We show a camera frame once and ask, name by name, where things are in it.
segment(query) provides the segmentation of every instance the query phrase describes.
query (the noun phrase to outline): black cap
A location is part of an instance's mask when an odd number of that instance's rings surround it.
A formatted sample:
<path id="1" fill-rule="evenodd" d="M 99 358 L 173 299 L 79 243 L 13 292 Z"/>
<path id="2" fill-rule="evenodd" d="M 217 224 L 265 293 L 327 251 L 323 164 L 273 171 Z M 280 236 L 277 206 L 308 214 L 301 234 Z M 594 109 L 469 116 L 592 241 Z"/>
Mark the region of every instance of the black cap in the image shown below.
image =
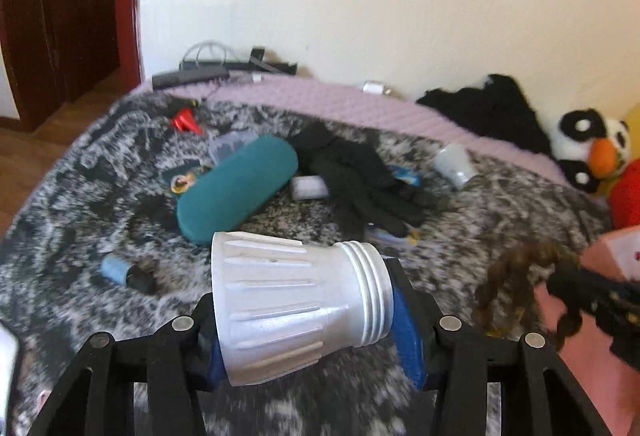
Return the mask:
<path id="1" fill-rule="evenodd" d="M 132 265 L 127 272 L 127 287 L 136 289 L 146 295 L 156 292 L 156 279 L 150 273 L 146 273 L 136 265 Z"/>

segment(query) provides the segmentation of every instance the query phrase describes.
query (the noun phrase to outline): white plastic cup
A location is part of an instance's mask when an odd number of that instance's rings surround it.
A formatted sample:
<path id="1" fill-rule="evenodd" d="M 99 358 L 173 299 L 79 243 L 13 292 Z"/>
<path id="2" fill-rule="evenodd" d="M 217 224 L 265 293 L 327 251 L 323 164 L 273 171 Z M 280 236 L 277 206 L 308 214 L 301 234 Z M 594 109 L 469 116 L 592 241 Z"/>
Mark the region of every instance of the white plastic cup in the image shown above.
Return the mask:
<path id="1" fill-rule="evenodd" d="M 322 199 L 329 197 L 329 189 L 320 176 L 298 176 L 291 178 L 291 199 Z"/>
<path id="2" fill-rule="evenodd" d="M 389 333 L 391 280 L 368 243 L 331 247 L 246 232 L 217 232 L 213 304 L 232 386 L 262 384 Z"/>
<path id="3" fill-rule="evenodd" d="M 434 166 L 458 190 L 479 174 L 469 159 L 469 153 L 459 143 L 450 143 L 438 152 Z"/>

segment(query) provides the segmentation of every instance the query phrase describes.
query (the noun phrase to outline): gray and white blanket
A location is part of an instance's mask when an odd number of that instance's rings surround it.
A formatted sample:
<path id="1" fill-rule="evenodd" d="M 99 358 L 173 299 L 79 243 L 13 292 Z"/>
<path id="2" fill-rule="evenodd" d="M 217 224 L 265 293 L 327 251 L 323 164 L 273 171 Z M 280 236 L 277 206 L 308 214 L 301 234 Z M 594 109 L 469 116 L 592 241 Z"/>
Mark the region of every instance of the gray and white blanket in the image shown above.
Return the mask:
<path id="1" fill-rule="evenodd" d="M 189 313 L 210 291 L 209 248 L 180 235 L 175 200 L 159 174 L 185 159 L 207 161 L 206 137 L 180 133 L 168 116 L 178 107 L 162 94 L 128 96 L 92 124 L 47 173 L 16 216 L 0 248 L 0 316 L 24 347 L 15 430 L 26 434 L 36 397 L 51 389 L 94 332 L 116 340 L 151 334 Z M 273 107 L 211 102 L 196 110 L 207 132 L 253 129 L 286 137 L 311 120 Z M 584 194 L 489 157 L 473 156 L 484 181 L 455 191 L 433 168 L 441 144 L 380 130 L 327 123 L 372 143 L 389 164 L 418 170 L 427 190 L 448 204 L 428 215 L 421 240 L 398 254 L 417 289 L 445 313 L 470 321 L 473 294 L 487 265 L 519 241 L 554 240 L 580 252 L 610 228 L 607 209 Z M 239 229 L 329 246 L 343 241 L 326 201 L 292 201 L 286 190 Z M 153 270 L 155 296 L 100 276 L 105 254 Z M 388 339 L 323 358 L 268 384 L 223 387 L 203 396 L 215 435 L 411 434 L 417 393 Z M 488 432 L 497 430 L 492 396 Z M 146 395 L 136 387 L 144 432 Z"/>

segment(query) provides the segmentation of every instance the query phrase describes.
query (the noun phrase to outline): wooden floor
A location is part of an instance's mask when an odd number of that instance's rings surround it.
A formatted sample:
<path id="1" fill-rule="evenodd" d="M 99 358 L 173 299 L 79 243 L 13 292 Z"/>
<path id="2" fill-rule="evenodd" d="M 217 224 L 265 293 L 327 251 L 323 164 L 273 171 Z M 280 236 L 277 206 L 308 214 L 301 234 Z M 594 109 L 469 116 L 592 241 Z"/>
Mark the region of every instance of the wooden floor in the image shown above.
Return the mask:
<path id="1" fill-rule="evenodd" d="M 80 133 L 123 94 L 118 72 L 73 103 L 65 103 L 36 132 L 0 129 L 0 239 L 49 167 Z"/>

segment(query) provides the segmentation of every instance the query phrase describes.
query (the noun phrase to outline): pink quilted blanket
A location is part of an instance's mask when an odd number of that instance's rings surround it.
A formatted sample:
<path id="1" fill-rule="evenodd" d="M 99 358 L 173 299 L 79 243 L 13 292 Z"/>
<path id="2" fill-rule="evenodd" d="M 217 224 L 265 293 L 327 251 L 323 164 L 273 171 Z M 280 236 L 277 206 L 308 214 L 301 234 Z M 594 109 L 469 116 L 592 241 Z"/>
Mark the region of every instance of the pink quilted blanket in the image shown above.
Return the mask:
<path id="1" fill-rule="evenodd" d="M 136 91 L 141 90 L 151 90 L 151 87 L 146 83 Z M 469 150 L 519 165 L 568 186 L 558 166 L 542 154 L 521 150 L 508 142 L 479 137 L 428 107 L 365 93 L 354 86 L 270 74 L 257 83 L 220 88 L 212 83 L 199 83 L 184 85 L 170 92 L 185 98 L 273 105 L 361 127 L 432 138 L 445 144 L 456 142 Z"/>

